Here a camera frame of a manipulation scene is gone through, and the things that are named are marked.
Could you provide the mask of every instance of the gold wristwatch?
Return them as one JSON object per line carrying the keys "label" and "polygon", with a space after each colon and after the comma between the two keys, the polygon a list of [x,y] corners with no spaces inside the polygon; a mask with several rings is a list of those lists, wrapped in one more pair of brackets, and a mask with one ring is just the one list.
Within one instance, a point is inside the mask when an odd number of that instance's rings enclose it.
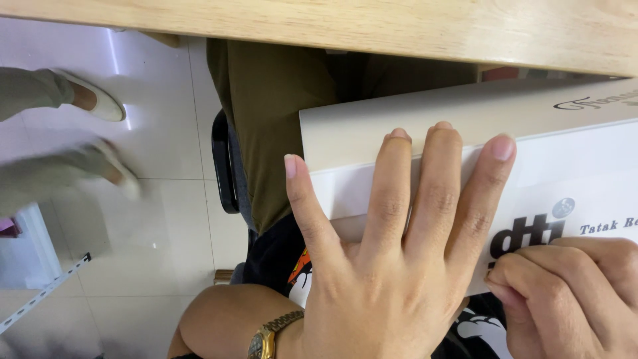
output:
{"label": "gold wristwatch", "polygon": [[275,357],[275,333],[303,317],[304,311],[296,310],[262,325],[250,342],[248,359],[273,359]]}

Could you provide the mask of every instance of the watch bracelet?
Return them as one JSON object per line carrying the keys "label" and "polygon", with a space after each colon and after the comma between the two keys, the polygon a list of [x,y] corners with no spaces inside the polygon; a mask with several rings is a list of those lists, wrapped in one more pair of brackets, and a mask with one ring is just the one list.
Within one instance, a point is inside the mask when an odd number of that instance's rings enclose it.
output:
{"label": "watch bracelet", "polygon": [[286,325],[289,325],[290,323],[303,318],[304,314],[305,314],[305,310],[295,310],[294,312],[290,312],[273,321],[268,322],[263,327],[272,332],[278,332],[281,329],[283,329]]}

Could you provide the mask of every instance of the fingernail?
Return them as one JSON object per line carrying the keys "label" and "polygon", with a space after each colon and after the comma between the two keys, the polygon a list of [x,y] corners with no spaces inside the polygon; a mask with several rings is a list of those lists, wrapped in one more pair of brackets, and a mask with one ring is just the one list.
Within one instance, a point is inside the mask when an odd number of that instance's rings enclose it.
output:
{"label": "fingernail", "polygon": [[285,155],[283,163],[286,166],[286,177],[293,178],[297,174],[297,161],[294,155]]}
{"label": "fingernail", "polygon": [[452,129],[452,124],[449,123],[448,121],[441,121],[441,122],[437,122],[436,125],[434,125],[434,127],[436,128],[446,128],[448,130]]}
{"label": "fingernail", "polygon": [[489,279],[485,279],[485,285],[489,289],[495,297],[497,297],[504,305],[515,305],[516,301],[516,291],[514,288],[501,286],[500,284],[496,284]]}
{"label": "fingernail", "polygon": [[405,130],[402,129],[401,127],[397,127],[393,129],[392,132],[390,133],[390,137],[403,137],[404,139],[412,143],[412,137],[410,137],[410,135],[408,135],[408,132],[405,132]]}
{"label": "fingernail", "polygon": [[492,154],[497,160],[507,161],[514,153],[516,142],[508,134],[500,134],[492,142]]}

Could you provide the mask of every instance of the forearm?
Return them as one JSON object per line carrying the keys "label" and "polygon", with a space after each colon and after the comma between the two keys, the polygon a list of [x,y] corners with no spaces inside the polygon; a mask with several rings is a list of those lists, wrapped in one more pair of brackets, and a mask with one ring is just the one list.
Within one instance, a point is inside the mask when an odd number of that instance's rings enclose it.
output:
{"label": "forearm", "polygon": [[[301,309],[268,287],[254,284],[212,286],[202,291],[186,309],[169,353],[190,352],[204,359],[248,355],[248,344],[260,326],[283,314]],[[303,321],[276,335],[277,359],[294,358]]]}

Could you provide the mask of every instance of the chair armrest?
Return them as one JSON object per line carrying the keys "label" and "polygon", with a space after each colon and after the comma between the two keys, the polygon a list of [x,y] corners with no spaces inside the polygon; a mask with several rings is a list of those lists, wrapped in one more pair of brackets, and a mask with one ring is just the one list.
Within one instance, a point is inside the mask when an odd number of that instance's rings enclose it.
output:
{"label": "chair armrest", "polygon": [[233,172],[230,165],[228,148],[228,121],[221,110],[212,123],[212,159],[215,163],[217,188],[221,206],[226,213],[239,213],[239,204],[235,195]]}

